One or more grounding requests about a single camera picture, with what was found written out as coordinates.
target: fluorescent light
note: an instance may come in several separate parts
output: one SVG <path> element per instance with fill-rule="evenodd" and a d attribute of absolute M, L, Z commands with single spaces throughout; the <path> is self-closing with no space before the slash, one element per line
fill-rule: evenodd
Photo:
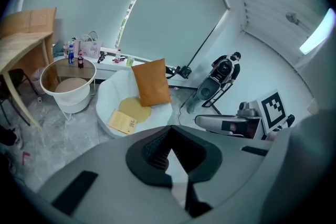
<path fill-rule="evenodd" d="M 314 33 L 300 47 L 303 54 L 308 54 L 310 51 L 320 45 L 331 33 L 336 22 L 336 14 L 333 9 L 329 8 L 322 22 L 316 28 Z"/>

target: red tape mark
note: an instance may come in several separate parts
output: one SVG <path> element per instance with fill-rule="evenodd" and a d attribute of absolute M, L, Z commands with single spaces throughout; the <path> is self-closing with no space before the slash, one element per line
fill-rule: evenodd
<path fill-rule="evenodd" d="M 25 156 L 30 156 L 30 154 L 28 153 L 28 152 L 24 152 L 23 151 L 23 153 L 22 153 L 22 165 L 24 165 L 25 164 Z"/>

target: ceiling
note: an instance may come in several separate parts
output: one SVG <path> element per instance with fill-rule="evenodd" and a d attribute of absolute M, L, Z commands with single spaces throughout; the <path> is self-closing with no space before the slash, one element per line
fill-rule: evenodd
<path fill-rule="evenodd" d="M 328 10 L 326 0 L 244 0 L 245 31 L 272 47 L 293 66 L 302 53 L 299 47 L 321 23 Z M 292 12 L 307 29 L 290 23 Z"/>

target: wooden table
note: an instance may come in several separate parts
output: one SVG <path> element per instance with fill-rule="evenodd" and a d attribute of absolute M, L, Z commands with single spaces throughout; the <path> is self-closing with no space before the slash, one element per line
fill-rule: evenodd
<path fill-rule="evenodd" d="M 23 104 L 12 83 L 12 80 L 9 77 L 8 71 L 24 55 L 41 44 L 45 64 L 46 66 L 49 65 L 45 38 L 51 36 L 52 34 L 52 31 L 40 33 L 19 33 L 0 40 L 0 73 L 4 76 L 4 80 L 15 102 L 21 108 L 23 113 L 30 119 L 30 121 L 39 129 L 41 129 L 41 125 L 33 118 L 26 106 Z"/>

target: person's foot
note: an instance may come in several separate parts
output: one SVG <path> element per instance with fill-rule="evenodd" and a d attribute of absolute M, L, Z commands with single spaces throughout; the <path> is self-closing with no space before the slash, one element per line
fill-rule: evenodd
<path fill-rule="evenodd" d="M 16 135 L 16 140 L 15 140 L 15 145 L 21 149 L 23 147 L 23 140 L 22 140 L 22 136 L 21 136 L 21 130 L 19 126 L 15 126 L 12 129 L 13 133 Z"/>
<path fill-rule="evenodd" d="M 13 156 L 11 155 L 11 153 L 7 150 L 4 150 L 4 156 L 6 157 L 6 159 L 8 160 L 8 170 L 9 172 L 14 175 L 16 172 L 16 167 L 14 164 L 14 159 Z"/>

